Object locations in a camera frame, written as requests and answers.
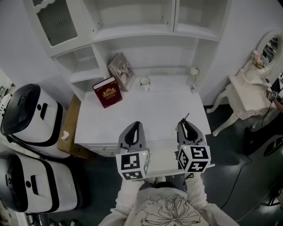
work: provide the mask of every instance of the white cabinet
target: white cabinet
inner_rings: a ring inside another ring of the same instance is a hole
[[[31,24],[48,56],[92,43],[80,0],[23,0]]]
[[[190,75],[197,92],[217,51],[230,0],[23,0],[48,56],[83,101],[123,52],[136,76]]]

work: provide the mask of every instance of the white sleeve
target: white sleeve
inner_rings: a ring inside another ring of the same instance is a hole
[[[195,173],[193,178],[186,179],[187,201],[194,207],[211,226],[239,226],[232,218],[215,204],[207,202],[203,181],[200,173]]]
[[[121,190],[118,192],[116,199],[116,208],[106,216],[99,226],[123,226],[131,212],[140,187],[144,181],[122,181]]]

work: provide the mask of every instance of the white shirt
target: white shirt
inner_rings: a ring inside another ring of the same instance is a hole
[[[122,181],[116,208],[99,226],[239,226],[207,202],[200,174],[186,180],[187,193],[175,188],[147,188],[144,181]]]

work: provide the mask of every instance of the cord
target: cord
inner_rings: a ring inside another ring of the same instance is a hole
[[[233,185],[233,187],[232,187],[232,190],[231,190],[231,192],[230,192],[230,195],[229,195],[227,201],[225,202],[225,204],[224,204],[220,209],[222,209],[222,208],[228,203],[228,201],[229,201],[229,199],[230,199],[230,197],[231,197],[231,195],[232,195],[232,193],[233,193],[233,191],[234,191],[234,188],[235,188],[235,186],[236,186],[236,182],[238,181],[238,178],[239,178],[239,176],[240,176],[240,173],[241,173],[242,169],[245,168],[248,164],[251,164],[251,163],[252,163],[252,160],[250,159],[250,157],[247,156],[247,155],[246,155],[246,157],[250,160],[250,162],[246,162],[245,164],[241,165],[240,172],[239,172],[239,174],[238,174],[238,176],[237,176],[237,178],[236,178],[236,180],[235,180],[235,182],[234,182],[234,185]]]
[[[184,182],[183,182],[183,185],[186,186],[186,190],[187,190],[187,184],[186,184],[186,179],[188,178],[193,178],[194,177],[194,174],[193,173],[190,173],[189,175],[186,176],[186,178],[184,179]]]
[[[263,128],[263,122],[264,122],[264,118],[266,117],[267,113],[269,112],[270,108],[271,108],[271,104],[272,104],[272,101],[270,102],[270,105],[269,105],[269,108],[268,108],[268,111],[266,112],[266,114],[264,115],[262,121],[261,121],[261,127]]]
[[[269,189],[269,191],[266,193],[266,195],[262,198],[262,200],[264,200],[264,198],[268,195],[268,193],[271,191],[271,189],[278,183],[278,181]],[[262,200],[261,201],[259,201],[249,212],[247,212],[240,220],[242,220],[246,215],[248,215],[259,203],[261,203],[262,202]]]

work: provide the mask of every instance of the red book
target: red book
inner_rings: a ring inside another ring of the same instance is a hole
[[[114,77],[105,79],[95,84],[92,88],[104,108],[122,100],[119,85]]]

